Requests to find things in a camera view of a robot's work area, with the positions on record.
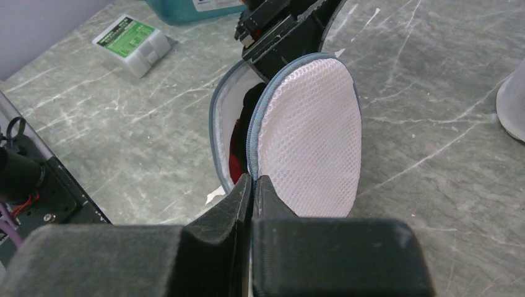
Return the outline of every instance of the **gray marble surface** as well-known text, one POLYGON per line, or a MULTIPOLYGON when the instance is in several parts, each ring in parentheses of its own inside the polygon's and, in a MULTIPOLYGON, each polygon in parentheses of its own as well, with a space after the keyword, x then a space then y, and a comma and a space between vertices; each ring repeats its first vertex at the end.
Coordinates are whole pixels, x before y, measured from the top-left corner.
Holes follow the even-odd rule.
MULTIPOLYGON (((208 107, 240 59, 235 23, 171 27, 117 1, 0 89, 114 223, 187 223, 220 200, 206 205, 208 107), (142 79, 91 45, 122 13, 177 41, 142 79)), ((350 216, 407 221, 439 296, 525 296, 525 146, 495 114, 525 56, 525 2, 350 0, 325 46, 341 49, 363 102, 350 216)))

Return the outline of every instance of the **small box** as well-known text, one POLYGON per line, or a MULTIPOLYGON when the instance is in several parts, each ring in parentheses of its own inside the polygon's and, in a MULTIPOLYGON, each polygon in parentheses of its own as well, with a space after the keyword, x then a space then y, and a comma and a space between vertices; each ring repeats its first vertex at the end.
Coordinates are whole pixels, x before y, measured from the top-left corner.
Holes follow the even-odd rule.
POLYGON ((92 43, 137 77, 144 76, 171 48, 162 31, 127 14, 114 21, 92 43))

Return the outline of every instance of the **teal container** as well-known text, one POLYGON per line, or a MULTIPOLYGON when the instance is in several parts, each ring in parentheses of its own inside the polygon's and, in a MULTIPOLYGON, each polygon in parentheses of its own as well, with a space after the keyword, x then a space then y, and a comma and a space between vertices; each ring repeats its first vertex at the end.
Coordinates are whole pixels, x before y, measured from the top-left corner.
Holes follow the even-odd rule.
POLYGON ((170 25, 237 14, 246 7, 239 0, 145 0, 170 25))

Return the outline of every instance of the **white wall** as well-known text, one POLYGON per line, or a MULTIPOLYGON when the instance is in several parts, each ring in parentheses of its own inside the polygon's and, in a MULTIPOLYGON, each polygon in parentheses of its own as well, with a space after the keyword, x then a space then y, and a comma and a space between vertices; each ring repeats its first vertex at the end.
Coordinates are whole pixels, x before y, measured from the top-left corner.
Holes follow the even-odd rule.
POLYGON ((112 0, 0 0, 0 80, 72 32, 112 0))

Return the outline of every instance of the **black plastic part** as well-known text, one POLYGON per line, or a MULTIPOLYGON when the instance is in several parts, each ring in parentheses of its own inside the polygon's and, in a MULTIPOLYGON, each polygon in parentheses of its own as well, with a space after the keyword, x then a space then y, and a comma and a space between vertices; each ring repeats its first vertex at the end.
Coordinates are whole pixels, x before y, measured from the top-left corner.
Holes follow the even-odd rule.
POLYGON ((253 11, 255 8, 259 7, 264 0, 242 0, 242 2, 248 6, 248 9, 253 11))
POLYGON ((255 297, 432 297, 423 252, 397 220, 253 220, 255 297))
MULTIPOLYGON (((17 136, 16 144, 24 148, 28 160, 33 160, 46 173, 38 188, 40 198, 17 216, 20 223, 17 232, 21 237, 26 238, 33 230, 49 224, 110 222, 56 157, 46 160, 25 135, 17 136), (54 219, 45 222, 43 218, 47 214, 53 215, 54 219)), ((0 262, 7 265, 15 253, 13 242, 0 236, 0 262)))
POLYGON ((322 50, 328 30, 345 2, 266 0, 255 11, 245 10, 235 38, 243 42, 249 37, 254 42, 243 49, 243 59, 269 82, 288 63, 322 50), (263 9, 266 6, 278 11, 263 9))
POLYGON ((251 177, 184 227, 170 296, 246 296, 248 290, 251 177))
POLYGON ((44 169, 37 162, 0 147, 0 202, 25 202, 43 178, 44 169))

